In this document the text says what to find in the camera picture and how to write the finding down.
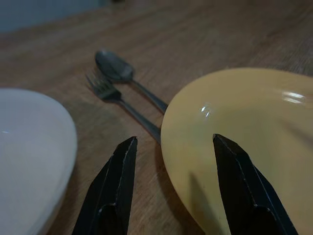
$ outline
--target spoon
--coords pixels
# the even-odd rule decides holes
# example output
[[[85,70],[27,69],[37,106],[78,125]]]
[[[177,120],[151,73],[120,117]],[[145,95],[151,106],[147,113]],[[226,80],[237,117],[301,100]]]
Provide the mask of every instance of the spoon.
[[[96,52],[95,60],[100,71],[112,82],[125,82],[134,84],[144,93],[163,113],[167,104],[148,91],[134,77],[134,68],[111,51],[100,50]]]

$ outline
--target plate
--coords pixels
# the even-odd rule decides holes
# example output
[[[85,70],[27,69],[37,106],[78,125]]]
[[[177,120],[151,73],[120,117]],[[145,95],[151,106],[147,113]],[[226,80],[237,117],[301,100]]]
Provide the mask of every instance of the plate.
[[[207,234],[226,235],[214,133],[249,154],[299,234],[313,234],[313,79],[267,69],[218,71],[187,85],[168,106],[161,147],[172,184]]]
[[[77,149],[72,118],[40,93],[0,89],[0,234],[42,235],[62,203]]]

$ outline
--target fork handle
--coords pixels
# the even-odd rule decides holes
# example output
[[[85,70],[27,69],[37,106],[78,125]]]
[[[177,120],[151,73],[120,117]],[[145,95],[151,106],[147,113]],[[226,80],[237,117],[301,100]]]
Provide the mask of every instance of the fork handle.
[[[161,144],[161,130],[153,123],[147,120],[143,115],[138,113],[131,105],[124,100],[119,100],[118,103],[123,106],[133,117],[152,135],[158,144]]]
[[[132,80],[132,82],[138,89],[140,89],[162,111],[163,114],[165,113],[167,106],[168,106],[166,103],[164,103],[162,100],[160,100],[158,97],[156,97],[150,91],[148,91],[140,83],[136,82],[135,80]]]

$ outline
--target table surface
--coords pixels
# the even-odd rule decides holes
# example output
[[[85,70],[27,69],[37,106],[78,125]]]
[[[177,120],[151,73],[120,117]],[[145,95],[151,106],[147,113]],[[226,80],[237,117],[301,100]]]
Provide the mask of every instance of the table surface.
[[[77,128],[78,152],[50,235],[69,235],[92,180],[115,147],[138,137],[129,234],[203,234],[181,203],[160,146],[120,107],[103,103],[84,74],[105,47],[136,69],[136,80],[169,103],[185,85],[234,67],[313,74],[312,0],[131,0],[0,36],[0,86],[44,93]],[[126,101],[156,125],[162,114],[129,85]]]

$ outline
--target metal fork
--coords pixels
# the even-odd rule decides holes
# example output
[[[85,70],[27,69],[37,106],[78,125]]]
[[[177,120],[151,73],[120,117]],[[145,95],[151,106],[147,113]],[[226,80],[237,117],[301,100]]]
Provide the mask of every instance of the metal fork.
[[[122,93],[119,92],[112,83],[103,76],[95,72],[86,74],[87,81],[93,93],[103,101],[116,103],[125,108],[160,144],[160,129],[148,121],[144,116],[138,113],[131,105],[122,99]]]

